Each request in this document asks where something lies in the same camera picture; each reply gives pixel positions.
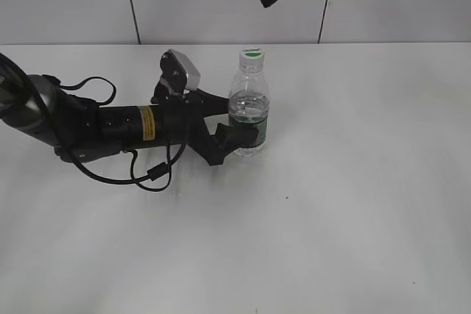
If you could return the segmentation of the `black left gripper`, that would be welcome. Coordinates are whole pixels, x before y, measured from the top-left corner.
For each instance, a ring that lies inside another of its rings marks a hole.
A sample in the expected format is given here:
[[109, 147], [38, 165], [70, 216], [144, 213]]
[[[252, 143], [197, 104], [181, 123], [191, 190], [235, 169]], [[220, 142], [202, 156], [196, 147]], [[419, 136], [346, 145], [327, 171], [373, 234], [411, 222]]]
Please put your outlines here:
[[228, 114], [228, 98], [203, 90], [173, 96], [157, 83], [151, 98], [161, 115], [160, 131], [172, 143], [191, 147], [210, 166], [222, 165], [225, 152], [251, 148], [258, 130], [251, 126], [218, 124], [214, 135], [209, 133], [205, 118]]

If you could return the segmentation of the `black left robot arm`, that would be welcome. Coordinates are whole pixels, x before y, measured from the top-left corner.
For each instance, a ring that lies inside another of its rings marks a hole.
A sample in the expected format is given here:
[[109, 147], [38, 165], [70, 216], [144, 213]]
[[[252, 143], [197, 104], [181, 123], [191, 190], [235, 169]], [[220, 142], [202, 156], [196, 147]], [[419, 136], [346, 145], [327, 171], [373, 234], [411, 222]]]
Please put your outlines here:
[[221, 165], [239, 148], [258, 144], [256, 126], [218, 124], [210, 133], [207, 117], [225, 115], [228, 100], [199, 89], [200, 73], [184, 54], [169, 49], [160, 58], [161, 75], [149, 105], [113, 106], [61, 85], [49, 75], [27, 75], [1, 56], [1, 119], [54, 148], [64, 162], [89, 163], [121, 152], [162, 146], [190, 146], [209, 165]]

